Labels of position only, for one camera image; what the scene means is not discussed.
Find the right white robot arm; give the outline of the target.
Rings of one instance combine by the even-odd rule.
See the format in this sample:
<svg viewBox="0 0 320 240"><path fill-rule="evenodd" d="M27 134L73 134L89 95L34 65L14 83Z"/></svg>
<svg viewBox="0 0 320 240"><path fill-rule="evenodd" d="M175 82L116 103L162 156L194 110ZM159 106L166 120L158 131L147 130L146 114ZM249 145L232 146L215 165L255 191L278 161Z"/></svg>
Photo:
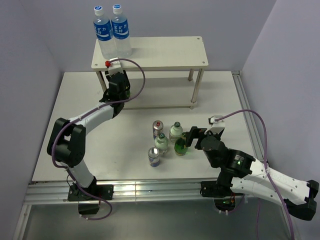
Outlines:
<svg viewBox="0 0 320 240"><path fill-rule="evenodd" d="M195 149L203 151L212 168L220 169L216 180L201 182L200 194L207 198L224 198L231 194L251 195L284 205L288 213L300 220L313 219L319 191L315 180L298 180L264 164L253 156L227 148L221 134L193 126L186 134L186 146L197 140Z"/></svg>

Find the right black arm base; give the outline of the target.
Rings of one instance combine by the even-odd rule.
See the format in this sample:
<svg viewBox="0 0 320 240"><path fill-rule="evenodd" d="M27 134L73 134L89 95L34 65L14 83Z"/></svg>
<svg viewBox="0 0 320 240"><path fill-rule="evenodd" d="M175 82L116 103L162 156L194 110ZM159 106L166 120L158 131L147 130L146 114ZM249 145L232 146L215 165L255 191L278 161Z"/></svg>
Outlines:
<svg viewBox="0 0 320 240"><path fill-rule="evenodd" d="M200 186L201 186L200 194L202 197L224 198L224 197L230 197L233 193L229 187L225 187L218 184L216 180L201 181Z"/></svg>

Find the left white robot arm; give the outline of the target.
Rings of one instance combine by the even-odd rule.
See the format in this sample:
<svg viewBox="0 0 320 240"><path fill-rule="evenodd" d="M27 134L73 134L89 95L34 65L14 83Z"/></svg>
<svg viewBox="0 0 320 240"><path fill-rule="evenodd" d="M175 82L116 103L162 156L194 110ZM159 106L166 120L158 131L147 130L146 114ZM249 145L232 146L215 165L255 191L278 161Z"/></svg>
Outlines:
<svg viewBox="0 0 320 240"><path fill-rule="evenodd" d="M107 77L109 88L99 100L98 110L88 110L77 118L59 118L55 121L47 145L47 153L53 156L62 167L70 170L80 186L79 194L91 200L102 194L97 186L97 179L88 170L84 161L86 151L86 135L105 121L115 118L124 108L122 100L130 98L130 82L126 71Z"/></svg>

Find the green glass bottle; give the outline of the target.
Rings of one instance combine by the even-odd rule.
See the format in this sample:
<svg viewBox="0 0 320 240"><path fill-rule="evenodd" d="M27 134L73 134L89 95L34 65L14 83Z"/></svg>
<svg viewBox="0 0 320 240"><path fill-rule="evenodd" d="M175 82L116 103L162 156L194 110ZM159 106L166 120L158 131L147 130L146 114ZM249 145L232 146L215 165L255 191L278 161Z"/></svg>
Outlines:
<svg viewBox="0 0 320 240"><path fill-rule="evenodd" d="M178 156L184 156L187 153L189 148L186 146L186 142L187 133L183 132L181 137L177 139L174 144L174 151Z"/></svg>
<svg viewBox="0 0 320 240"><path fill-rule="evenodd" d="M127 96L128 99L131 97L131 91L130 90L126 91L126 96Z"/></svg>

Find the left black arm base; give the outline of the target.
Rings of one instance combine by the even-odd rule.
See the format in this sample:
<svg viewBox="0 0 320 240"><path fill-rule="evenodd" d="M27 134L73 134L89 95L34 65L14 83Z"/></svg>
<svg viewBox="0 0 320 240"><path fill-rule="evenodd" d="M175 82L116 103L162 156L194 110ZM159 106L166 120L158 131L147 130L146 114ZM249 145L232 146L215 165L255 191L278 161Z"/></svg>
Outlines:
<svg viewBox="0 0 320 240"><path fill-rule="evenodd" d="M113 198L114 186L112 184L98 184L93 188L85 188L84 190L93 196L109 201ZM69 188L67 197L68 202L83 202L95 200L95 198L84 194L76 184L72 184Z"/></svg>

